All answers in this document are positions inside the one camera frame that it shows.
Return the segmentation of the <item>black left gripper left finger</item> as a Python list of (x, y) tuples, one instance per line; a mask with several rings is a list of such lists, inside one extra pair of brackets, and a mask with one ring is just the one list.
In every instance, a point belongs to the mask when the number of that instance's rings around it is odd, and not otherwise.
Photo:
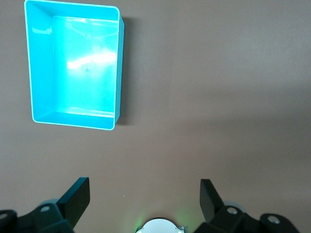
[(26, 215), (0, 211), (2, 233), (72, 233), (90, 203), (89, 178), (80, 177), (59, 199), (42, 202)]

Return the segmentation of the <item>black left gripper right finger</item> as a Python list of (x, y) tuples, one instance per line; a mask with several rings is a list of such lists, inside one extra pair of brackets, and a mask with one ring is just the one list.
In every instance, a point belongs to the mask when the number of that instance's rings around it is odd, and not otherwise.
[(240, 208), (224, 204), (210, 179), (200, 181), (200, 207), (205, 218), (196, 233), (297, 233), (287, 218), (263, 214), (259, 220)]

